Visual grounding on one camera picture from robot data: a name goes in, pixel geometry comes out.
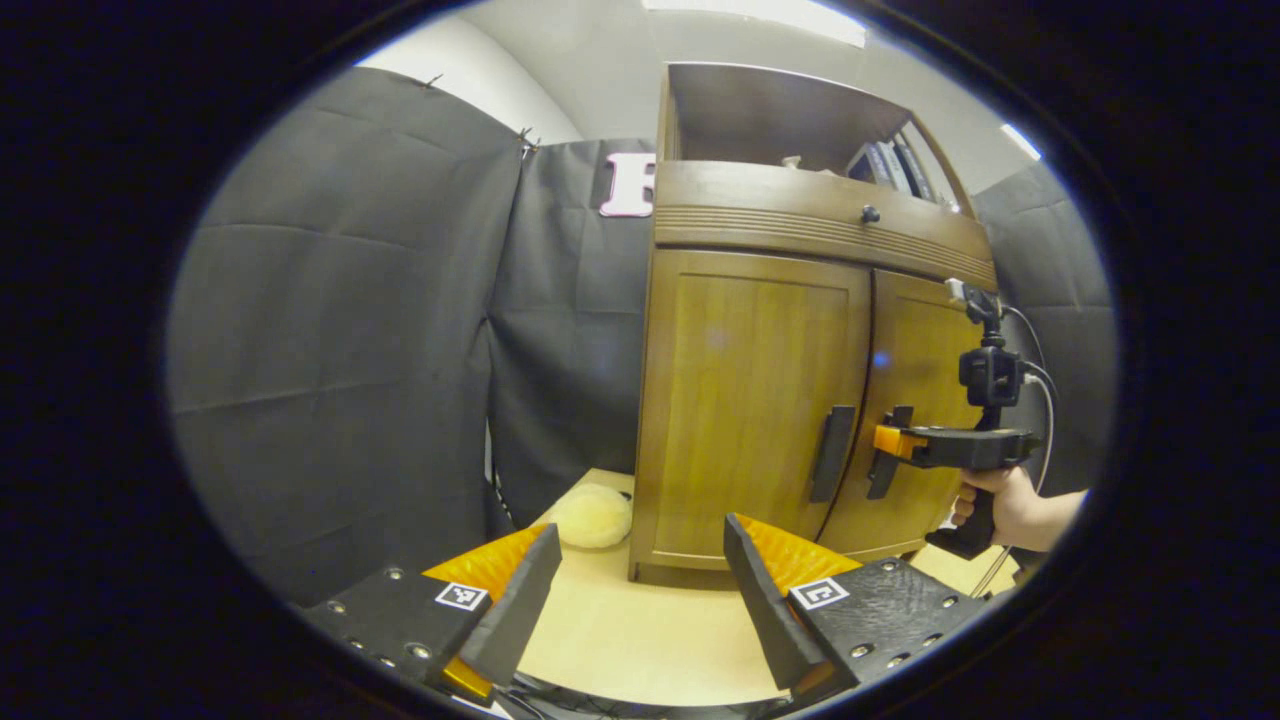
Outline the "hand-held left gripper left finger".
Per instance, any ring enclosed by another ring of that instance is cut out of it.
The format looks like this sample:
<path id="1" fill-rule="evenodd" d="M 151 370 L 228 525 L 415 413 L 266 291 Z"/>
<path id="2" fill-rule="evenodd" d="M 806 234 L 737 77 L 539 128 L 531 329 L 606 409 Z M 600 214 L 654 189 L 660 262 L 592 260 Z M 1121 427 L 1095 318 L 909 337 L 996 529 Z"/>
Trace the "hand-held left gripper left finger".
<path id="1" fill-rule="evenodd" d="M 381 673 L 486 705 L 518 669 L 561 566 L 554 523 L 424 571 L 384 568 L 302 618 Z"/>

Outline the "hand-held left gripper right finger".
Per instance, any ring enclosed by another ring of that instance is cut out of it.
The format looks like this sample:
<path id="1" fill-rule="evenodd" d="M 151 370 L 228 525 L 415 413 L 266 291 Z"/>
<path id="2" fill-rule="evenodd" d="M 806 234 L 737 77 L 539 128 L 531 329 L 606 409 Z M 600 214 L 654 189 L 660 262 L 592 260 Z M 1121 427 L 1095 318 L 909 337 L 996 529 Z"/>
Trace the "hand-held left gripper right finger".
<path id="1" fill-rule="evenodd" d="M 723 551 L 771 675 L 796 705 L 882 682 L 987 605 L 900 557 L 855 561 L 740 512 L 724 516 Z"/>

